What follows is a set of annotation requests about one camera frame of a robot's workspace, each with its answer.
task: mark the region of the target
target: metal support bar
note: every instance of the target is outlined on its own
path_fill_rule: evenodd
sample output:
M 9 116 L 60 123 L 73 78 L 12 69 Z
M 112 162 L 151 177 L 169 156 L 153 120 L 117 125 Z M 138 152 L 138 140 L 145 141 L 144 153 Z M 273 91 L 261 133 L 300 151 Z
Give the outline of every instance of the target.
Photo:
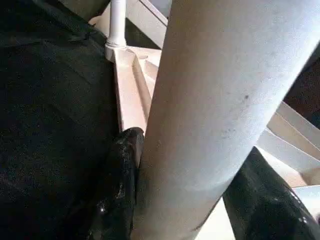
M 110 31 L 107 46 L 125 47 L 126 0 L 111 0 Z
M 133 240 L 193 240 L 320 39 L 320 1 L 173 2 Z

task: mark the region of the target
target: white metal frame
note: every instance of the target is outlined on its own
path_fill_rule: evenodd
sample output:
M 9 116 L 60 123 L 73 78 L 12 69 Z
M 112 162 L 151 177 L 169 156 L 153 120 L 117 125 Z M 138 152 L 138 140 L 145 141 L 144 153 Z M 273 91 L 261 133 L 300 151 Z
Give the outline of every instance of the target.
M 143 1 L 128 0 L 129 12 Z M 176 0 L 160 64 L 159 50 L 106 46 L 119 126 L 147 129 L 133 240 L 193 240 L 256 142 L 276 171 L 288 165 L 301 176 L 295 185 L 320 184 L 320 131 L 285 103 L 277 110 L 318 44 L 319 24 L 315 0 L 268 8 Z
M 168 20 L 148 0 L 126 0 L 126 17 L 162 49 L 167 31 Z M 111 4 L 97 20 L 92 19 L 96 28 L 109 36 Z

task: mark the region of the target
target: white painted metal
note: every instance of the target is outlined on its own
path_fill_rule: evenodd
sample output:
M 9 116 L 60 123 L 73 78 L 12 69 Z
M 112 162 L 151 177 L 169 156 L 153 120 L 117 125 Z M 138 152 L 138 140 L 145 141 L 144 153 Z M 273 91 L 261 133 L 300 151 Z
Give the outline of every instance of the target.
M 173 2 L 133 240 L 196 237 L 316 47 L 319 24 L 316 0 Z
M 126 47 L 126 0 L 111 0 L 110 31 L 106 46 Z
M 95 27 L 109 36 L 109 4 Z M 126 17 L 159 48 L 162 49 L 167 31 L 168 20 L 148 0 L 127 0 Z

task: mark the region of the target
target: shiny black surface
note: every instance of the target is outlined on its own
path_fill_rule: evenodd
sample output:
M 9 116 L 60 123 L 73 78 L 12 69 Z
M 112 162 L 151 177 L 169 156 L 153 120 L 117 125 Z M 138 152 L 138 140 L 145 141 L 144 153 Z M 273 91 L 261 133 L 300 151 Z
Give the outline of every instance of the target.
M 223 195 L 237 240 L 319 240 L 320 227 L 254 147 Z

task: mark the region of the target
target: white cylindrical post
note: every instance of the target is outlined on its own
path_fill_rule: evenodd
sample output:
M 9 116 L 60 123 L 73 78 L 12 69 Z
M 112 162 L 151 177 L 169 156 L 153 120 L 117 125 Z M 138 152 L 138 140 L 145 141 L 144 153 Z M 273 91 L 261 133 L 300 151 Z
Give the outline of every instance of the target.
M 111 0 L 109 37 L 106 45 L 126 47 L 126 0 Z
M 319 0 L 173 1 L 133 240 L 196 237 L 316 47 L 319 26 Z

